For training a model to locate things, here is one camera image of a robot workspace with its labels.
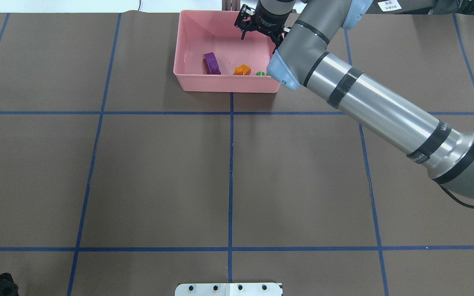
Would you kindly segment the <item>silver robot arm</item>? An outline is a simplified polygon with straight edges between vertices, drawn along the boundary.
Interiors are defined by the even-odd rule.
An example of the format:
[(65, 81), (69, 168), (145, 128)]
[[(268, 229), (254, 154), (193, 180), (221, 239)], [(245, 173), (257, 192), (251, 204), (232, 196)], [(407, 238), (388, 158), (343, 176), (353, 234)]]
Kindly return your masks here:
[(474, 133), (459, 132), (327, 47), (340, 28), (353, 28), (370, 0), (307, 0), (275, 50), (268, 74), (283, 86), (304, 86), (427, 169), (448, 195), (474, 199)]

